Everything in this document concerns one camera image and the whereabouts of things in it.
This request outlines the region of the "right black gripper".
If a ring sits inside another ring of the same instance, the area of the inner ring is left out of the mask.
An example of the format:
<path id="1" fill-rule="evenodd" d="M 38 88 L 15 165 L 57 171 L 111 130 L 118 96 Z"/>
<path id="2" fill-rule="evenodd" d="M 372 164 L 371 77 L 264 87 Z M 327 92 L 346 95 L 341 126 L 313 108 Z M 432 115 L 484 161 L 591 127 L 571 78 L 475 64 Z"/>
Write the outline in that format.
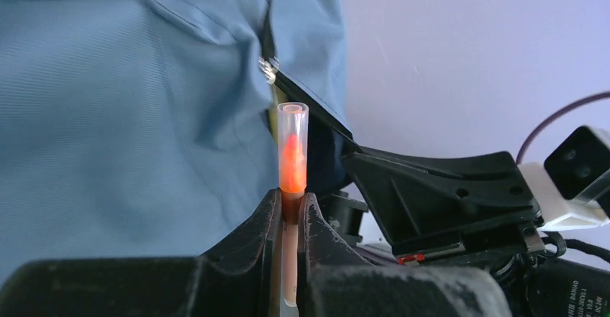
<path id="1" fill-rule="evenodd" d="M 362 148 L 342 164 L 403 265 L 475 265 L 545 249 L 540 206 L 508 152 L 438 159 Z"/>

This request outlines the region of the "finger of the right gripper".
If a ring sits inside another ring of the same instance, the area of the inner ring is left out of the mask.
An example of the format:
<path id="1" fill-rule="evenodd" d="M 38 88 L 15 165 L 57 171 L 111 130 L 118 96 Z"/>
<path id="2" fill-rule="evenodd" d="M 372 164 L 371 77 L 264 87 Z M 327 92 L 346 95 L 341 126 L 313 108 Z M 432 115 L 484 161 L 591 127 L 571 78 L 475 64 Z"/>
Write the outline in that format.
<path id="1" fill-rule="evenodd" d="M 360 146 L 353 140 L 352 133 L 337 118 L 331 115 L 320 103 L 315 101 L 305 90 L 290 80 L 281 72 L 276 73 L 276 85 L 291 101 L 306 104 L 314 117 L 325 126 L 338 133 L 347 143 L 348 152 L 362 152 Z"/>

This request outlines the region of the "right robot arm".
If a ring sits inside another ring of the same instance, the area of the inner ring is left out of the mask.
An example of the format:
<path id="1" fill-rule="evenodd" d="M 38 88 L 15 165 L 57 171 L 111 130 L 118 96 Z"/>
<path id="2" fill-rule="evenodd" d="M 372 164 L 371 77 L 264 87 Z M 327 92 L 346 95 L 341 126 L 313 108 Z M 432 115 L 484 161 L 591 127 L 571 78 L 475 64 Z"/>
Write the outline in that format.
<path id="1" fill-rule="evenodd" d="M 515 316 L 607 316 L 609 273 L 563 259 L 609 251 L 562 231 L 609 223 L 609 133 L 576 128 L 543 163 L 508 152 L 426 158 L 361 147 L 284 74 L 279 88 L 310 105 L 343 141 L 342 166 L 400 265 L 487 270 Z"/>

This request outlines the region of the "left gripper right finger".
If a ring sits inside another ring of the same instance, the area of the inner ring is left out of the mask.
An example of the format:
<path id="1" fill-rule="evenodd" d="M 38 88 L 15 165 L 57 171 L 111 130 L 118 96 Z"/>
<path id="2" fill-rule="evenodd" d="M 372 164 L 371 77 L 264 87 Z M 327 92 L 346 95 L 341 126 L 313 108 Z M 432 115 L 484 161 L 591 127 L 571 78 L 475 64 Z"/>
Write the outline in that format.
<path id="1" fill-rule="evenodd" d="M 366 291 L 358 275 L 371 263 L 326 222 L 313 193 L 304 196 L 299 216 L 299 315 L 364 316 Z"/>

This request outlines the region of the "blue student backpack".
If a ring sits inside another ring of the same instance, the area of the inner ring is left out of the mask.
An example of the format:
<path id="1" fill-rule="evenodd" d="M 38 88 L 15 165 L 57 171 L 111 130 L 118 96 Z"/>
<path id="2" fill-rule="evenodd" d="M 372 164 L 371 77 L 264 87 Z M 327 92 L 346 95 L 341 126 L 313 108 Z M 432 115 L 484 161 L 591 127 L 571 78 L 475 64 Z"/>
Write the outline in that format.
<path id="1" fill-rule="evenodd" d="M 192 256 L 278 184 L 266 0 L 1 0 L 1 278 Z M 279 70 L 345 124 L 340 0 L 273 0 Z"/>

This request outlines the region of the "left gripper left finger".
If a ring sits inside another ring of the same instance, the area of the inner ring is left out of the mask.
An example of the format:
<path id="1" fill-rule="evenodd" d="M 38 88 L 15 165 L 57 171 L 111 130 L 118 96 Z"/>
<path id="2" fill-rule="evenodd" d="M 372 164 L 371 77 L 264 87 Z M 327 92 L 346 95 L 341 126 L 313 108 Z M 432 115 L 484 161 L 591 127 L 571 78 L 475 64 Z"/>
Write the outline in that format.
<path id="1" fill-rule="evenodd" d="M 279 316 L 281 202 L 267 192 L 252 215 L 206 251 L 201 316 Z"/>

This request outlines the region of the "orange marker pen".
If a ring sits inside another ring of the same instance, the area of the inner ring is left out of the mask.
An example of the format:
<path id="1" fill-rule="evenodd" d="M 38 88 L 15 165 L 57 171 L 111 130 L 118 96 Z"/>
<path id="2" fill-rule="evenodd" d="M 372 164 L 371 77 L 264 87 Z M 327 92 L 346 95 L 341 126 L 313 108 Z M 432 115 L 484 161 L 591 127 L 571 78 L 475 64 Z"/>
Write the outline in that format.
<path id="1" fill-rule="evenodd" d="M 299 213 L 307 187 L 309 107 L 277 106 L 278 180 L 283 219 L 282 281 L 284 303 L 295 308 L 298 284 Z"/>

